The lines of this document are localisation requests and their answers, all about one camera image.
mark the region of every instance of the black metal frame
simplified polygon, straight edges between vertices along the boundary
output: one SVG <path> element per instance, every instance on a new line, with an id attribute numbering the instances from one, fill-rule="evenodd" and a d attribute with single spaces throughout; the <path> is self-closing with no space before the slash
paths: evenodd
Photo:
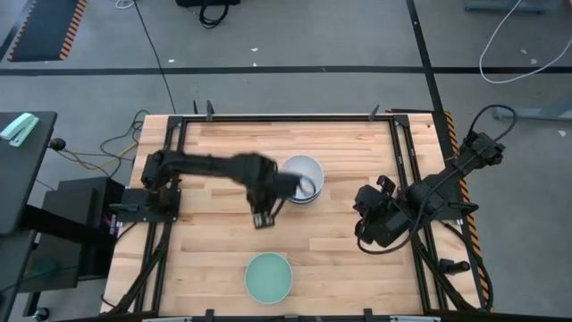
<path id="1" fill-rule="evenodd" d="M 370 115 L 370 114 L 278 114 L 278 115 L 210 115 L 210 117 L 205 118 L 203 115 L 190 115 L 190 116 L 169 116 L 167 121 L 167 129 L 165 133 L 164 139 L 164 148 L 172 148 L 172 137 L 174 134 L 175 129 L 179 128 L 179 138 L 177 140 L 177 151 L 183 151 L 185 138 L 187 133 L 187 127 L 191 123 L 204 123 L 204 122 L 387 122 L 390 126 L 391 132 L 391 141 L 393 145 L 393 151 L 396 159 L 396 165 L 398 167 L 398 174 L 400 177 L 401 186 L 407 186 L 407 178 L 405 172 L 405 166 L 403 164 L 403 156 L 401 154 L 401 146 L 400 140 L 397 133 L 397 125 L 408 125 L 406 115 Z M 411 132 L 408 126 L 403 127 L 406 133 L 406 142 L 408 144 L 408 151 L 412 151 L 413 155 L 409 152 L 409 157 L 411 160 L 415 160 L 414 174 L 418 174 L 418 167 L 416 164 L 415 158 L 415 150 L 413 149 L 413 140 L 411 138 Z M 173 178 L 171 182 L 170 189 L 179 189 L 179 178 Z M 167 238 L 170 238 L 172 230 L 172 223 L 164 223 L 164 231 L 163 234 L 166 234 Z M 145 252 L 143 254 L 143 262 L 141 265 L 141 270 L 143 267 L 146 267 L 148 261 L 151 257 L 151 253 L 153 251 L 153 243 L 156 236 L 156 223 L 150 223 L 149 228 L 147 231 L 147 240 L 145 245 Z M 434 248 L 434 240 L 432 234 L 426 234 L 425 238 L 427 240 L 427 247 L 432 254 L 436 254 L 436 249 Z M 152 311 L 158 312 L 161 304 L 161 297 L 163 291 L 163 283 L 164 283 L 164 273 L 167 261 L 167 254 L 168 251 L 162 256 L 161 260 L 158 263 L 157 273 L 156 273 L 156 283 L 155 288 L 153 290 L 153 300 L 152 300 Z M 423 262 L 421 258 L 413 251 L 413 256 L 415 259 L 415 266 L 416 266 L 416 277 L 417 283 L 419 287 L 420 293 L 420 301 L 422 303 L 422 307 L 424 312 L 431 309 L 431 303 L 429 301 L 429 293 L 427 290 L 427 282 L 425 279 L 425 272 L 423 268 Z M 134 312 L 141 312 L 143 308 L 143 300 L 145 298 L 146 288 L 143 287 L 135 300 L 135 307 Z M 446 309 L 446 307 L 442 306 L 442 301 L 440 300 L 440 309 Z M 239 320 L 255 320 L 254 317 L 237 317 Z M 338 317 L 328 317 L 332 318 L 332 320 L 347 320 L 350 321 L 352 319 L 355 320 L 363 320 L 364 316 L 338 316 Z M 373 316 L 372 321 L 383 319 L 386 320 L 387 316 Z"/>

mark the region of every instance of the white cable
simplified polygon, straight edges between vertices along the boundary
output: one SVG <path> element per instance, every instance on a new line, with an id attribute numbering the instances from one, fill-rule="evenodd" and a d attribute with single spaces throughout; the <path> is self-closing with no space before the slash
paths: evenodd
<path id="1" fill-rule="evenodd" d="M 129 3 L 127 5 L 119 5 L 119 3 Z M 117 0 L 115 3 L 115 8 L 117 9 L 128 9 L 135 4 L 135 0 Z"/>
<path id="2" fill-rule="evenodd" d="M 538 72 L 541 72 L 545 69 L 547 69 L 548 67 L 552 66 L 554 63 L 558 62 L 558 60 L 560 58 L 562 58 L 562 56 L 568 51 L 568 49 L 570 48 L 570 45 L 572 45 L 572 38 L 570 38 L 570 40 L 568 41 L 568 44 L 566 45 L 566 47 L 564 48 L 564 50 L 562 51 L 562 53 L 560 55 L 558 55 L 558 57 L 554 58 L 554 60 L 552 60 L 551 62 L 547 63 L 544 67 L 541 67 L 535 71 L 532 71 L 530 73 L 524 74 L 524 75 L 520 75 L 517 76 L 513 79 L 509 79 L 509 80 L 489 80 L 488 78 L 486 78 L 486 76 L 484 76 L 484 72 L 483 72 L 483 57 L 486 54 L 486 52 L 489 50 L 489 47 L 491 46 L 492 40 L 494 39 L 494 37 L 497 35 L 497 32 L 499 32 L 499 29 L 501 28 L 502 24 L 504 23 L 505 20 L 508 19 L 508 17 L 512 14 L 512 12 L 515 11 L 515 9 L 517 9 L 518 5 L 522 2 L 522 0 L 518 0 L 517 4 L 515 4 L 515 6 L 512 8 L 512 10 L 510 10 L 509 14 L 507 14 L 506 17 L 504 17 L 504 19 L 499 23 L 499 26 L 497 27 L 497 29 L 492 33 L 491 38 L 489 39 L 488 44 L 486 44 L 486 47 L 484 48 L 483 53 L 481 54 L 481 58 L 479 58 L 479 71 L 481 72 L 481 76 L 483 76 L 483 79 L 485 81 L 490 82 L 491 84 L 506 84 L 506 83 L 510 83 L 512 81 L 517 81 L 517 80 L 521 80 L 525 77 L 528 77 L 530 75 L 534 75 Z"/>

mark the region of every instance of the concrete floor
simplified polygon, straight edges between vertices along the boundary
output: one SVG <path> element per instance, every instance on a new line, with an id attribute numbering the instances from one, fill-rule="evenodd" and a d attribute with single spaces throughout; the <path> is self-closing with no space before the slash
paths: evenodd
<path id="1" fill-rule="evenodd" d="M 22 6 L 22 0 L 0 0 L 0 39 Z M 139 7 L 167 67 L 421 66 L 405 2 L 245 0 L 214 30 L 202 29 L 196 17 L 174 1 L 140 0 Z M 477 66 L 486 39 L 502 18 L 498 13 L 465 13 L 458 0 L 417 0 L 416 7 L 433 66 Z M 534 59 L 537 66 L 550 61 L 570 37 L 571 17 L 568 1 L 553 13 L 514 16 L 485 64 L 534 66 Z M 572 65 L 572 52 L 559 65 Z M 135 8 L 116 10 L 111 0 L 88 4 L 68 61 L 0 63 L 0 69 L 125 67 L 154 68 L 156 60 Z M 383 109 L 433 109 L 423 74 L 169 75 L 167 80 L 180 113 L 192 113 L 192 99 L 203 110 L 210 99 L 217 113 L 351 113 L 368 112 L 376 104 Z M 540 75 L 508 85 L 491 85 L 478 75 L 440 74 L 436 80 L 443 106 L 453 113 L 463 136 L 483 106 L 547 105 L 570 92 L 572 75 Z M 158 75 L 4 76 L 0 97 L 2 111 L 56 111 L 54 136 L 83 152 L 96 152 L 102 140 L 123 133 L 139 109 L 171 112 Z M 478 127 L 495 133 L 506 125 L 486 114 Z M 119 151 L 129 144 L 125 139 L 110 149 Z M 472 200 L 481 206 L 476 221 L 492 275 L 495 309 L 572 318 L 572 257 L 567 249 L 572 242 L 567 233 L 572 228 L 567 216 L 572 208 L 567 194 L 572 123 L 521 121 L 503 144 L 507 150 L 502 165 L 467 178 Z M 48 151 L 38 179 L 56 186 L 61 180 L 96 175 Z M 114 178 L 127 183 L 129 177 L 130 165 L 125 164 Z M 29 203 L 41 205 L 45 191 L 36 185 Z M 94 316 L 104 287 L 105 281 L 91 281 L 74 290 L 45 292 L 40 304 L 52 310 L 52 320 Z M 23 300 L 20 297 L 14 307 L 13 321 L 25 320 Z"/>

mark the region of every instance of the white bowl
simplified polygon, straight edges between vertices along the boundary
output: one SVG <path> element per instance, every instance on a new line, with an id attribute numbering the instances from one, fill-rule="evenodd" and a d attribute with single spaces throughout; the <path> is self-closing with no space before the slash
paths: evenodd
<path id="1" fill-rule="evenodd" d="M 281 170 L 294 174 L 302 174 L 314 182 L 315 191 L 312 187 L 312 184 L 302 178 L 300 182 L 302 189 L 298 187 L 294 197 L 288 198 L 288 200 L 293 203 L 305 204 L 316 199 L 320 194 L 322 187 L 324 186 L 324 170 L 322 169 L 322 166 L 312 157 L 303 155 L 290 157 L 284 161 L 281 166 Z"/>

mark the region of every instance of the black mounting plate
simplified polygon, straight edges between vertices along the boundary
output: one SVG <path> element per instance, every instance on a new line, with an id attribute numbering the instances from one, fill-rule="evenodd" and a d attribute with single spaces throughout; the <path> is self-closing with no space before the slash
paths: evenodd
<path id="1" fill-rule="evenodd" d="M 136 204 L 139 205 L 137 211 L 119 211 L 117 213 L 117 220 L 121 222 L 132 223 L 172 223 L 176 222 L 179 217 L 179 205 L 181 203 L 181 190 L 170 192 L 172 193 L 172 208 L 169 212 L 158 212 L 147 209 L 145 207 L 145 200 L 147 198 L 147 191 L 144 189 L 125 189 L 123 192 L 122 204 Z"/>

